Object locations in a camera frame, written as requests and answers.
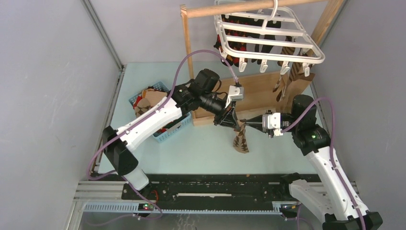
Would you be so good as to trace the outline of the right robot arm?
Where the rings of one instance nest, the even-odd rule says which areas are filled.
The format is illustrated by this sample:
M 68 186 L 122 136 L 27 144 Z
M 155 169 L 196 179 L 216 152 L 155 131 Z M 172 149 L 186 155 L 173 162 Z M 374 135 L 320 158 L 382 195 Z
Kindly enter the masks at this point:
M 242 123 L 271 138 L 292 134 L 294 144 L 316 170 L 326 195 L 315 191 L 298 173 L 281 178 L 279 196 L 296 199 L 321 222 L 324 230 L 377 230 L 383 223 L 354 190 L 342 169 L 333 145 L 333 135 L 316 123 L 316 103 L 311 96 L 294 97 L 290 113 L 266 112 Z

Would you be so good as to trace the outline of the plain brown sock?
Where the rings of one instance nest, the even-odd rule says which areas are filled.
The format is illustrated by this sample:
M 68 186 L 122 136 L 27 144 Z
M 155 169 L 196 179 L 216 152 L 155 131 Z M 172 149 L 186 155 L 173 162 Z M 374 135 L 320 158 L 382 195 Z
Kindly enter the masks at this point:
M 315 77 L 314 73 L 309 73 L 309 76 L 305 76 L 303 70 L 303 64 L 294 62 L 292 64 L 289 77 L 286 85 L 283 89 L 283 112 L 290 112 L 292 107 L 293 98 L 304 92 L 304 90 L 310 85 Z

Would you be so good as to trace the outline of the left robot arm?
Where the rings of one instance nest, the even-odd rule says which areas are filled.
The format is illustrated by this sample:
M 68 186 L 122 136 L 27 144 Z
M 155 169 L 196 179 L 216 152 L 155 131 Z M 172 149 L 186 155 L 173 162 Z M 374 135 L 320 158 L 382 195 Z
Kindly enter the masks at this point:
M 175 86 L 160 102 L 134 121 L 118 129 L 108 126 L 103 130 L 103 153 L 116 173 L 132 185 L 133 194 L 139 199 L 147 199 L 151 195 L 151 186 L 133 151 L 156 131 L 198 108 L 212 113 L 215 125 L 240 129 L 235 106 L 237 101 L 243 99 L 244 88 L 236 82 L 220 99 L 219 93 L 214 91 L 219 83 L 218 74 L 203 69 L 196 78 Z

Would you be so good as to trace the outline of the white plastic clip hanger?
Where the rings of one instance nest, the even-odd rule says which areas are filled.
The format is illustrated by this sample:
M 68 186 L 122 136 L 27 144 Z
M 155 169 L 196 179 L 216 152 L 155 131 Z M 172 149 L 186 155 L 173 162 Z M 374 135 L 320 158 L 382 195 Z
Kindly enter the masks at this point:
M 214 45 L 224 64 L 245 71 L 248 62 L 264 73 L 269 61 L 277 62 L 280 74 L 298 64 L 305 76 L 311 65 L 321 64 L 325 54 L 288 7 L 218 14 L 214 16 L 217 41 Z

